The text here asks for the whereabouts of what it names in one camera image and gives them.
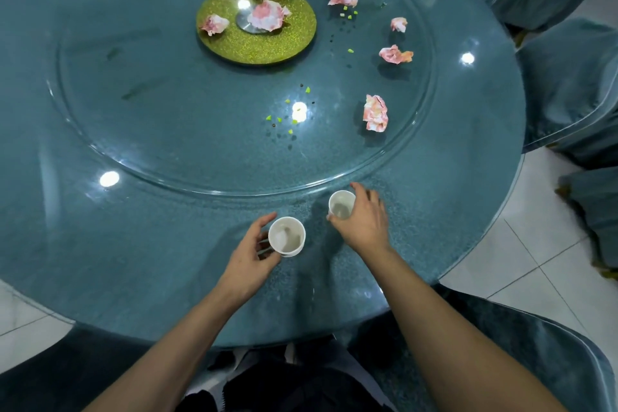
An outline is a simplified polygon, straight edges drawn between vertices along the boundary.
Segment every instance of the hand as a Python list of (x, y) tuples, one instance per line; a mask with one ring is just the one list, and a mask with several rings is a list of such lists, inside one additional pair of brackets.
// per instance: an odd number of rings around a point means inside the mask
[(281, 261), (281, 254), (278, 252), (264, 253), (262, 258), (266, 258), (262, 260), (258, 256), (258, 251), (270, 246), (268, 241), (264, 241), (268, 238), (268, 232), (262, 231), (262, 228), (276, 216), (276, 212), (269, 213), (251, 224), (217, 283), (217, 287), (230, 297), (236, 307), (241, 307), (257, 293)]
[(345, 242), (364, 258), (377, 251), (389, 250), (388, 215), (377, 191), (365, 190), (360, 183), (351, 183), (356, 201), (350, 218), (341, 220), (328, 215)]

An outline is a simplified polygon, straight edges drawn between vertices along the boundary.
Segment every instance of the white cup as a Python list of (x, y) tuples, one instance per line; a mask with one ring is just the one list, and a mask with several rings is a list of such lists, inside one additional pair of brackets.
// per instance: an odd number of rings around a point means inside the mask
[(268, 242), (284, 258), (296, 256), (305, 246), (305, 227), (294, 217), (281, 217), (268, 230)]
[(350, 218), (356, 195), (350, 191), (337, 191), (328, 199), (328, 213), (342, 220)]

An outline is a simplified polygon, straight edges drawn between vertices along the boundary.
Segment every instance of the person's left hand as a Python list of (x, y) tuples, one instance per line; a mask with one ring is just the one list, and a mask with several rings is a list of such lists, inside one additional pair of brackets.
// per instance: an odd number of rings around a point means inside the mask
[(251, 224), (247, 234), (232, 253), (228, 266), (219, 279), (217, 286), (232, 297), (237, 307), (241, 307), (257, 293), (281, 261), (281, 254), (274, 251), (264, 253), (261, 255), (262, 259), (258, 256), (258, 251), (270, 246), (268, 241), (262, 243), (268, 238), (268, 231), (262, 231), (262, 228), (273, 221), (276, 216), (276, 212), (269, 213)]

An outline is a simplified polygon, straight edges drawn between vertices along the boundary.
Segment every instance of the tile floor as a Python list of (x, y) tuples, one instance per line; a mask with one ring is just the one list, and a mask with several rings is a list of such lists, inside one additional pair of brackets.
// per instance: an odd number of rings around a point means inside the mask
[[(618, 27), (618, 4), (585, 0), (574, 16)], [(499, 218), (442, 281), (582, 332), (618, 371), (618, 282), (590, 265), (590, 240), (553, 192), (559, 176), (577, 169), (547, 149), (527, 154)], [(69, 320), (0, 282), (0, 372), (53, 345), (70, 328)]]

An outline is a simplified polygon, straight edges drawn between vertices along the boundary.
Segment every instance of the gold glitter disc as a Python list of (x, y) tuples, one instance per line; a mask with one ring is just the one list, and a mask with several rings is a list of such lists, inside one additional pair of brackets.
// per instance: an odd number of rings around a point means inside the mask
[[(197, 12), (196, 27), (200, 40), (223, 58), (241, 64), (274, 64), (299, 54), (309, 46), (315, 36), (318, 21), (306, 0), (272, 0), (281, 6), (287, 6), (292, 14), (286, 18), (282, 28), (272, 33), (260, 34), (247, 33), (236, 25), (239, 1), (241, 0), (206, 0)], [(248, 1), (253, 6), (263, 0)], [(200, 30), (200, 25), (213, 13), (227, 18), (230, 24), (223, 33), (208, 36), (205, 31)]]

